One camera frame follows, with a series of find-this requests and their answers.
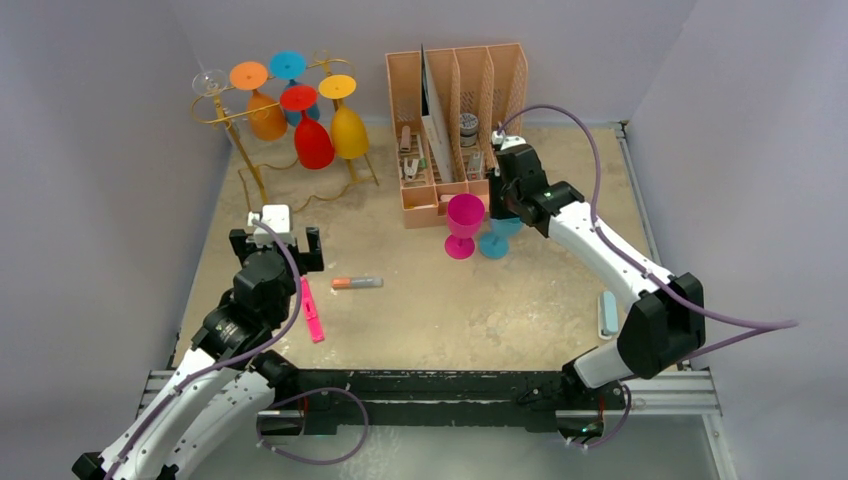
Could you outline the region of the magenta plastic wine glass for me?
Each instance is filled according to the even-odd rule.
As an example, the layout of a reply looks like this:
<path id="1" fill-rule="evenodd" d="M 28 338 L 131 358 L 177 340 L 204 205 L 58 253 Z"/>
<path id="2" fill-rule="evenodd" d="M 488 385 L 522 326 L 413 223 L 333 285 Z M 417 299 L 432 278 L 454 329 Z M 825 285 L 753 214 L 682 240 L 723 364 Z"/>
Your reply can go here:
<path id="1" fill-rule="evenodd" d="M 474 236 L 485 219 L 486 207 L 476 195 L 463 193 L 448 203 L 446 224 L 450 235 L 444 242 L 447 255 L 455 260 L 471 257 L 476 250 Z"/>

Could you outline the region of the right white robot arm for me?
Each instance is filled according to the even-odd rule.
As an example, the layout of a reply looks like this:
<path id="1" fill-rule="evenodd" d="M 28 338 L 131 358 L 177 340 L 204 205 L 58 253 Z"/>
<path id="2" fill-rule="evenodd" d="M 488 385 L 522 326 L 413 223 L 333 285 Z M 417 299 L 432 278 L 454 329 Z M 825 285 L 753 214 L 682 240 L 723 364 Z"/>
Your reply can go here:
<path id="1" fill-rule="evenodd" d="M 549 184 L 535 149 L 519 136 L 495 148 L 490 179 L 497 213 L 518 217 L 542 236 L 569 250 L 611 291 L 627 317 L 617 338 L 563 367 L 561 392 L 576 407 L 596 399 L 601 387 L 636 376 L 655 377 L 702 347 L 703 315 L 677 302 L 703 304 L 703 286 L 691 274 L 676 276 L 634 249 L 615 232 L 597 234 L 591 207 L 569 183 Z"/>

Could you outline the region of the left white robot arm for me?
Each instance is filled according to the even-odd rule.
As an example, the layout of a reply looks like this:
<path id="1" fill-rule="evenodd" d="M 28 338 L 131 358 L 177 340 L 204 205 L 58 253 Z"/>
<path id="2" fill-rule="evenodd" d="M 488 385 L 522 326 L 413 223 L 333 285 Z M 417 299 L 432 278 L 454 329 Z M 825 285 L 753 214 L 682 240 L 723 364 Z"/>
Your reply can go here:
<path id="1" fill-rule="evenodd" d="M 76 478 L 186 479 L 249 415 L 295 402 L 297 369 L 271 347 L 303 312 L 306 274 L 324 269 L 320 231 L 307 228 L 301 252 L 254 226 L 231 231 L 241 268 L 166 385 L 116 441 L 74 462 Z"/>

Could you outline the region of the light blue wine glass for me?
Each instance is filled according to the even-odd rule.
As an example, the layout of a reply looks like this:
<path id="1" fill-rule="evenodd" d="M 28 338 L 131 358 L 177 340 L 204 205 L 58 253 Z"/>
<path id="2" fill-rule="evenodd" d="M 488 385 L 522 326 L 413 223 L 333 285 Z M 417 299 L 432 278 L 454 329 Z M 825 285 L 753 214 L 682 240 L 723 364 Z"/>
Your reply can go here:
<path id="1" fill-rule="evenodd" d="M 501 259 L 509 252 L 509 239 L 517 235 L 524 224 L 519 218 L 490 220 L 490 231 L 479 240 L 481 253 L 489 259 Z"/>

